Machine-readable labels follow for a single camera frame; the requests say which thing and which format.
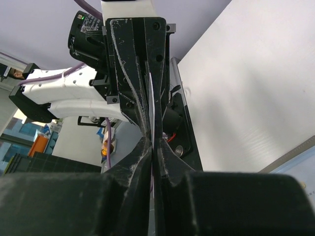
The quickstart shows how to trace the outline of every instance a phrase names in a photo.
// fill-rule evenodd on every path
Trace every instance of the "label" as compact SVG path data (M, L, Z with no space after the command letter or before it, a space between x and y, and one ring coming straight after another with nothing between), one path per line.
M100 19L95 18L92 15L88 15L87 17L84 18L84 22L81 27L81 32L86 33L92 30L99 30L102 26L102 21Z

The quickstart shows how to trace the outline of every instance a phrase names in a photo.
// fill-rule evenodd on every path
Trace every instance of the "red wire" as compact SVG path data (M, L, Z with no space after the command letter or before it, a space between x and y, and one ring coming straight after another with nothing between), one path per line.
M176 136L176 133L174 133L173 136L167 140L167 142L169 143L170 141L172 141L175 138L175 136Z

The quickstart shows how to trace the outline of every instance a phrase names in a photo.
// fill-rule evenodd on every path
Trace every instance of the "white tabletop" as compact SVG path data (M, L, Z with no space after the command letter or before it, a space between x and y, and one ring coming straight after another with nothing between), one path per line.
M179 63L204 170L257 172L315 134L314 16L233 0Z

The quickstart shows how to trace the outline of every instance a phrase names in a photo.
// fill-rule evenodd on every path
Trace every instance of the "ceiling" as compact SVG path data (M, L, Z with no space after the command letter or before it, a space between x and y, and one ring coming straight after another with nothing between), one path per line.
M157 14L177 24L171 56L182 58L231 0L154 0ZM87 0L100 10L99 0ZM74 66L67 38L75 13L72 0L4 0L0 15L0 51L43 69Z

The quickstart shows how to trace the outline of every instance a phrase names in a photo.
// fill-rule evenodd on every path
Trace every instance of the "orange object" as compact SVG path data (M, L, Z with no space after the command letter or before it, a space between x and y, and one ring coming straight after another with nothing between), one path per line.
M48 139L46 137L38 135L28 153L28 156L33 157L36 151L43 153L47 143Z

